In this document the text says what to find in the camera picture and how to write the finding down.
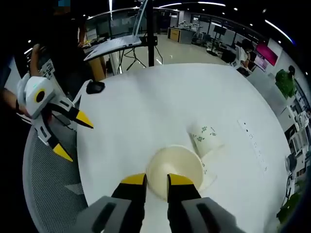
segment metal pole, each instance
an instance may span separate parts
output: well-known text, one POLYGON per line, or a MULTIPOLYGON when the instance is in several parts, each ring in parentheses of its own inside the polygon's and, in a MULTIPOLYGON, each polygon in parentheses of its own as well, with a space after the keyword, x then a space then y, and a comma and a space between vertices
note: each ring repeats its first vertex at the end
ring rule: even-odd
POLYGON ((146 19, 147 19, 147 43, 148 43, 148 61, 149 66, 155 66, 155 48, 154 48, 154 8, 153 0, 148 0, 146 5, 146 19))

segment ceiling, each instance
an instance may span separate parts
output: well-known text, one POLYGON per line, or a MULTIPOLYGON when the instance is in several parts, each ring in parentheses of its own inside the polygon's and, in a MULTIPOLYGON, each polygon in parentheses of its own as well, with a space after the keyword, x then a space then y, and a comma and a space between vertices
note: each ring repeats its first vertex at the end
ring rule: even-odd
MULTIPOLYGON (((181 5, 167 8, 219 16, 242 24, 267 38, 281 41, 282 47, 300 66, 301 70, 309 74, 311 73, 308 63, 310 59, 306 49, 309 47, 307 44, 309 38, 305 35, 306 30, 304 29, 304 25, 305 28, 310 28, 310 25, 307 23, 310 21, 307 17, 309 14, 307 7, 304 7, 302 4, 293 4, 292 1, 288 1, 288 3, 285 1, 274 3, 271 0, 209 1, 223 3, 225 7, 199 4, 192 0, 154 0, 153 5, 154 7, 159 7, 170 3, 181 2, 181 5), (294 45, 284 35, 265 23, 265 19, 282 29, 294 41, 294 45)), ((71 1, 71 10, 92 16, 109 11, 108 2, 108 0, 71 1)), ((138 0, 113 0, 113 10, 139 5, 138 0)), ((42 4, 39 6, 36 2, 15 10, 15 15, 20 17, 20 21, 13 28, 18 27, 18 47, 21 47, 23 50, 28 49, 29 44, 27 41, 33 31, 35 31, 35 25, 30 25, 30 21, 36 22, 38 20, 37 11, 42 11, 42 9, 46 9, 46 6, 42 7, 42 4)))

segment white paper cup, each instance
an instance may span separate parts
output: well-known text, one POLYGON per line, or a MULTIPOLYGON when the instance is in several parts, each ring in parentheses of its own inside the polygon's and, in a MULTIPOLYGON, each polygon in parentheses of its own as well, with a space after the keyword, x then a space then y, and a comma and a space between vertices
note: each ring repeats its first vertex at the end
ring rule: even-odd
POLYGON ((197 190, 203 182, 204 170, 197 154, 183 146, 170 146, 157 151, 147 167, 150 189, 167 200, 167 174, 173 173, 189 178, 197 190))
POLYGON ((224 145, 215 129, 208 125, 193 124, 190 127, 190 135, 196 144, 200 158, 224 145))

